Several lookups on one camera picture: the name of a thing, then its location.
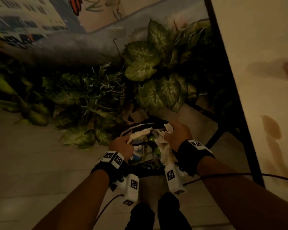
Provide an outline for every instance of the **cable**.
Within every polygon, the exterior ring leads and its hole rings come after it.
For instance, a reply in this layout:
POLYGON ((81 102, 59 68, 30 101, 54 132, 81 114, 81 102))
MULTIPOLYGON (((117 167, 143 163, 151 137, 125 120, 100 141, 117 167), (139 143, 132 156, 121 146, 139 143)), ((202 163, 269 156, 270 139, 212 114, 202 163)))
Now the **cable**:
MULTIPOLYGON (((242 176, 242 175, 252 175, 252 174, 251 173, 211 174, 211 175, 202 176, 201 178, 195 179, 194 181, 184 183, 183 186, 189 185, 189 184, 191 184, 193 182, 198 182, 198 181, 206 179, 206 178, 221 178, 221 177, 233 177, 233 176, 242 176)), ((282 177, 282 176, 278 176, 278 175, 273 175, 273 174, 261 174, 261 175, 262 176, 273 177, 273 178, 280 178, 280 179, 288 181, 288 178, 282 177)))
POLYGON ((108 206, 113 200, 115 200, 116 198, 118 198, 118 197, 120 197, 120 196, 123 197, 124 195, 123 195, 123 194, 116 195, 114 198, 112 198, 112 199, 110 200, 110 202, 108 202, 108 204, 103 208, 103 210, 102 210, 102 211, 100 212, 100 214, 97 216, 97 218, 96 218, 96 220, 95 220, 95 223, 94 223, 92 229, 95 227, 98 219, 100 218, 101 214, 105 211, 105 209, 107 208, 107 206, 108 206))
MULTIPOLYGON (((202 176, 201 178, 199 179, 195 179, 191 182, 187 182, 187 183, 184 183, 183 186, 186 186, 186 185, 189 185, 191 183, 194 183, 194 182, 198 182, 200 180, 203 180, 203 179, 207 179, 207 178, 222 178, 222 177, 233 177, 233 176, 243 176, 243 175, 252 175, 251 173, 232 173, 232 174, 211 174, 211 175, 206 175, 206 176, 202 176)), ((286 177, 282 177, 282 176, 278 176, 278 175, 273 175, 273 174, 261 174, 262 176, 268 176, 268 177, 273 177, 273 178, 280 178, 280 179, 283 179, 283 180, 287 180, 288 181, 288 178, 286 177)), ((95 223, 93 225, 93 228, 94 226, 96 225, 97 221, 99 220, 101 214, 104 212, 104 210, 107 208, 107 206, 113 201, 115 200, 116 198, 120 197, 120 196, 124 196, 123 194, 119 194, 117 196, 115 196, 114 198, 111 199, 110 202, 108 202, 108 204, 103 208, 103 210, 100 212, 100 214, 98 215, 98 217, 96 218, 95 220, 95 223)))

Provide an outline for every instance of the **floor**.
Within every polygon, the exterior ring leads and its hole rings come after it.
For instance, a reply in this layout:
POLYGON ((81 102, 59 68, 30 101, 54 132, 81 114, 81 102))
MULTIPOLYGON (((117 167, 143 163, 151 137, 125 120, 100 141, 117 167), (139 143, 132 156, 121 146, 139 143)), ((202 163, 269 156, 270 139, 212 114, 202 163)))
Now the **floor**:
MULTIPOLYGON (((194 138, 202 143, 206 143, 217 129, 214 122, 186 104, 178 114, 160 113, 166 120, 178 118, 187 123, 194 138)), ((63 146, 59 142, 61 133, 51 126, 13 124, 18 118, 17 114, 0 112, 0 230, 30 230, 34 227, 88 176, 98 157, 107 149, 97 145, 81 151, 63 146)), ((243 146, 230 134, 225 133, 212 151, 216 158, 239 172, 249 172, 243 146)), ((164 177, 141 179, 139 186, 157 213, 157 200, 166 187, 164 177)), ((178 199, 181 211, 194 229, 233 229, 202 182, 186 188, 187 192, 178 199)), ((118 189, 108 190, 102 208, 120 193, 118 189)), ((94 229, 123 230, 131 209, 132 206, 123 205, 117 198, 94 229)), ((154 229, 159 227, 156 216, 154 229)))

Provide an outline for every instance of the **right hand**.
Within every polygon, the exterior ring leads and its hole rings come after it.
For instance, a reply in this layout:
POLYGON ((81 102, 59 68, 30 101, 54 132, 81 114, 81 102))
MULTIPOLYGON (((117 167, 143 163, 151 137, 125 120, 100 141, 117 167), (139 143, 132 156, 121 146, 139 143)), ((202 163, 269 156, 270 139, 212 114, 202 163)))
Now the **right hand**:
POLYGON ((169 142, 169 145, 174 151, 178 152, 181 143, 186 139, 193 139, 193 136, 191 134, 190 128, 178 120, 174 120, 170 122, 170 124, 174 128, 174 131, 172 134, 166 133, 164 135, 164 139, 169 142))

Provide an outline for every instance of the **wristband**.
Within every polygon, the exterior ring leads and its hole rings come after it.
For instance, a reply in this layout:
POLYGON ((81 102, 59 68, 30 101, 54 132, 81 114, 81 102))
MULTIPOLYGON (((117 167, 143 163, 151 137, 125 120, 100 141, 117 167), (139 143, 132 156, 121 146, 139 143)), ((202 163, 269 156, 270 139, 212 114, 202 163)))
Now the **wristband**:
POLYGON ((110 179, 109 186, 126 175, 127 163, 124 156, 119 152, 107 151, 101 157, 100 162, 92 169, 91 174, 96 170, 104 170, 110 179))
POLYGON ((194 139, 187 139, 181 143, 178 153, 174 154, 181 170, 189 174, 197 174, 197 165, 204 156, 214 157, 212 152, 194 139))

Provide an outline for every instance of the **black pants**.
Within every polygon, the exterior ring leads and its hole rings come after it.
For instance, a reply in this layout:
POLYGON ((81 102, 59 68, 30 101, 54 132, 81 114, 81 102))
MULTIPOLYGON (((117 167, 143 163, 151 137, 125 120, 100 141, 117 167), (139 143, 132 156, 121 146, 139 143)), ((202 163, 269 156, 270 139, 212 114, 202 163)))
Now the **black pants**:
MULTIPOLYGON (((172 193, 165 193, 158 201, 158 219, 161 230, 191 230, 190 224, 179 210, 178 199, 172 193)), ((125 230, 152 230, 154 222, 154 211, 148 205, 139 203, 131 210, 130 221, 125 230)))

